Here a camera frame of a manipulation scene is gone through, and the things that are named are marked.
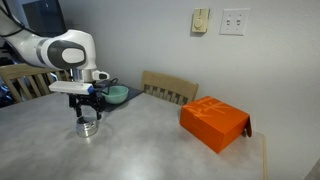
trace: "chair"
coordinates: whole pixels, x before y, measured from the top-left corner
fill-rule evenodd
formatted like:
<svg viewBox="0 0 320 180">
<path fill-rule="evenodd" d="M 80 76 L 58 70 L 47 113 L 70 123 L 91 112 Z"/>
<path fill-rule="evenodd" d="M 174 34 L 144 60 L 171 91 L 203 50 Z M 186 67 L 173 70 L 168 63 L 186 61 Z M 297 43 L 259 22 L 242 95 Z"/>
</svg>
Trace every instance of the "chair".
<svg viewBox="0 0 320 180">
<path fill-rule="evenodd" d="M 25 100 L 21 94 L 24 94 L 27 100 L 50 94 L 48 86 L 51 83 L 55 80 L 67 81 L 69 79 L 67 71 L 36 68 L 27 64 L 2 66 L 0 67 L 0 76 L 16 102 Z"/>
<path fill-rule="evenodd" d="M 144 71 L 141 89 L 150 95 L 184 105 L 194 100 L 199 85 L 175 76 Z"/>
</svg>

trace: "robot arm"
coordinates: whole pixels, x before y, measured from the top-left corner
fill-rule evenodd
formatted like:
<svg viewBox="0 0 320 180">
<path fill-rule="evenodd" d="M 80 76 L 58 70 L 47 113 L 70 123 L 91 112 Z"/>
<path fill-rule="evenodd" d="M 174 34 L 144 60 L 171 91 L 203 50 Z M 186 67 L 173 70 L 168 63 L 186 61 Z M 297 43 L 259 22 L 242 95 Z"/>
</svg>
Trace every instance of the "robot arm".
<svg viewBox="0 0 320 180">
<path fill-rule="evenodd" d="M 40 37 L 11 14 L 5 0 L 0 1 L 0 24 L 0 36 L 27 64 L 71 69 L 73 80 L 81 83 L 109 79 L 108 73 L 97 70 L 95 46 L 90 34 L 69 30 L 54 38 Z"/>
</svg>

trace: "green bowl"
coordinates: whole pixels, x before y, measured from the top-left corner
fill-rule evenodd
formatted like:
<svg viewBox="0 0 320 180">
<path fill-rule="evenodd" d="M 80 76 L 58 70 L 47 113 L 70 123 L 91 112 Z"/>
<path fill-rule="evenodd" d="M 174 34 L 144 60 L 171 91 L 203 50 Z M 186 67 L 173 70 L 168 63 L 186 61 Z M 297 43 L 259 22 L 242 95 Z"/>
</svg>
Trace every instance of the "green bowl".
<svg viewBox="0 0 320 180">
<path fill-rule="evenodd" d="M 128 97 L 129 89 L 125 86 L 111 86 L 109 87 L 109 95 L 103 94 L 104 99 L 110 104 L 120 104 L 125 101 Z"/>
</svg>

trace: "table surface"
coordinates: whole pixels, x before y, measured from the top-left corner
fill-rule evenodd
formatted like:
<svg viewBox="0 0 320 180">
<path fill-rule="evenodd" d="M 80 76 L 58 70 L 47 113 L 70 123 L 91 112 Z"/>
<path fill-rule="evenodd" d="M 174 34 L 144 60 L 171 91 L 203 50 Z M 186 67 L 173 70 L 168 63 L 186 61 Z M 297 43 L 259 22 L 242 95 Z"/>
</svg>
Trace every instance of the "table surface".
<svg viewBox="0 0 320 180">
<path fill-rule="evenodd" d="M 265 178 L 262 134 L 240 136 L 216 154 L 180 126 L 180 109 L 141 94 L 103 113 L 97 134 L 80 138 L 65 94 L 2 108 L 0 179 Z"/>
</svg>

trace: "white wall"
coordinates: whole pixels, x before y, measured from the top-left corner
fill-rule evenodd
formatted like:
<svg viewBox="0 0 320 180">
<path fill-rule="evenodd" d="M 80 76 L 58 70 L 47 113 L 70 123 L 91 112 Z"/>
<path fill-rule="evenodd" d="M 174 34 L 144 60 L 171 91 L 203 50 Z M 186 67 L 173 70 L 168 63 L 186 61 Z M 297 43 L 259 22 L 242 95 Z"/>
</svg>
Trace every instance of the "white wall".
<svg viewBox="0 0 320 180">
<path fill-rule="evenodd" d="M 0 37 L 0 47 L 2 47 L 3 44 L 4 44 L 4 40 L 3 40 L 2 37 Z M 0 57 L 8 57 L 8 56 L 7 56 L 6 53 L 2 53 L 2 52 L 0 51 Z"/>
<path fill-rule="evenodd" d="M 29 23 L 24 13 L 22 5 L 35 2 L 35 1 L 40 1 L 40 0 L 7 0 L 12 13 L 19 19 L 19 21 L 23 22 L 23 24 L 28 28 L 30 28 Z"/>
<path fill-rule="evenodd" d="M 200 84 L 251 114 L 267 137 L 270 179 L 302 179 L 320 158 L 320 1 L 60 0 L 65 19 L 93 35 L 100 70 L 140 87 L 144 69 Z M 203 36 L 194 8 L 211 9 Z M 223 9 L 251 8 L 246 34 L 219 35 Z"/>
</svg>

